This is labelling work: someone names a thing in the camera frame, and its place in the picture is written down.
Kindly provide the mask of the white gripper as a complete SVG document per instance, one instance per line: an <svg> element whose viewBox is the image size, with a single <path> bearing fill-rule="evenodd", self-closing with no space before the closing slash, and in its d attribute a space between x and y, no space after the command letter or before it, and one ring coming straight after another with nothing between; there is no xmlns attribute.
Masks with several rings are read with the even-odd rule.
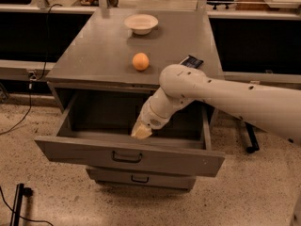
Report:
<svg viewBox="0 0 301 226"><path fill-rule="evenodd" d="M143 104L140 114L135 122L131 136L137 139L150 137L152 130L162 129L170 120L157 115L151 108L151 100Z"/></svg>

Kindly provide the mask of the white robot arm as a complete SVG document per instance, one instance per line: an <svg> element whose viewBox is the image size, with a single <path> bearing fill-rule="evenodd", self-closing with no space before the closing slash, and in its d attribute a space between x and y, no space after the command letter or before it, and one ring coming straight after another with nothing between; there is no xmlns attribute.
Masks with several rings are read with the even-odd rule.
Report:
<svg viewBox="0 0 301 226"><path fill-rule="evenodd" d="M198 69L169 65L160 88L143 104L132 130L138 139L163 128L177 111L200 101L231 116L301 144L301 91L213 79Z"/></svg>

